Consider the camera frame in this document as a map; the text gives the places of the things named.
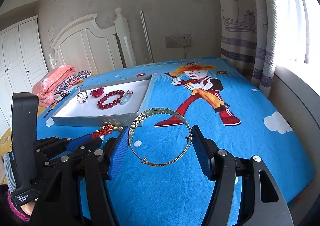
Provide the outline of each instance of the red shoe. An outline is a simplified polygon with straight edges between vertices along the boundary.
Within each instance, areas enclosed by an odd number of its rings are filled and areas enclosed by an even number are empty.
[[[237,126],[241,124],[241,120],[234,116],[234,114],[229,110],[223,110],[219,112],[222,123],[225,126]]]
[[[154,125],[154,127],[169,127],[169,126],[179,126],[182,125],[183,122],[177,117],[170,117],[167,120],[160,121]]]

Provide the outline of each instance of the metal pole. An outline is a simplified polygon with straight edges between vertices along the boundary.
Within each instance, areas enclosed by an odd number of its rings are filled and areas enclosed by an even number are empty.
[[[140,15],[141,15],[141,21],[142,21],[144,35],[146,37],[146,42],[147,42],[147,47],[148,47],[150,60],[151,60],[152,63],[154,63],[155,61],[153,60],[153,55],[152,55],[152,51],[151,51],[151,45],[150,45],[150,41],[149,41],[149,35],[148,35],[148,31],[147,31],[147,26],[146,26],[146,20],[144,18],[143,11],[140,11]]]

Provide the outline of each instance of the silver ring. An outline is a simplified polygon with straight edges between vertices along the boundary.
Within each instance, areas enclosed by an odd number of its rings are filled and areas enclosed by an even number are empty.
[[[175,159],[173,159],[173,160],[171,160],[170,162],[167,162],[167,163],[151,163],[151,162],[148,162],[147,161],[147,157],[141,158],[140,156],[137,155],[137,153],[133,149],[133,143],[132,143],[133,133],[134,133],[135,129],[137,128],[137,126],[144,119],[146,119],[148,117],[151,117],[153,115],[157,115],[157,114],[169,114],[169,115],[172,115],[172,116],[175,116],[175,117],[179,118],[187,126],[188,131],[189,131],[189,136],[186,136],[187,144],[186,144],[185,149]],[[146,110],[143,113],[141,113],[139,116],[136,117],[136,119],[131,124],[131,127],[129,129],[129,136],[128,137],[129,137],[128,138],[129,145],[130,145],[130,148],[131,148],[132,152],[134,153],[134,155],[141,160],[141,163],[144,163],[144,164],[147,164],[147,165],[151,165],[151,166],[165,166],[165,165],[172,164],[175,161],[179,160],[181,157],[183,157],[183,155],[189,149],[189,147],[191,145],[191,140],[192,140],[191,128],[190,128],[188,122],[178,112],[173,111],[173,110],[168,109],[168,108],[152,108],[152,109]]]
[[[77,101],[79,103],[84,103],[87,101],[88,93],[86,91],[80,91],[77,95]]]

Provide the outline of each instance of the headboard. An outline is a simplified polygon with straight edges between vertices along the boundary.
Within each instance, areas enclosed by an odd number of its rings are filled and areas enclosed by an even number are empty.
[[[99,74],[136,66],[127,19],[121,8],[116,8],[115,13],[115,25],[106,29],[97,26],[97,14],[86,15],[64,27],[51,45],[54,48],[54,55],[49,54],[52,69],[70,64],[76,71],[89,70]]]

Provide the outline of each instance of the cartoon face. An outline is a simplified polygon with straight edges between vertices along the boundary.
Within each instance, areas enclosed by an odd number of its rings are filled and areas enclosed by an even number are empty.
[[[183,74],[186,74],[191,79],[203,79],[208,75],[208,71],[207,70],[185,71]]]

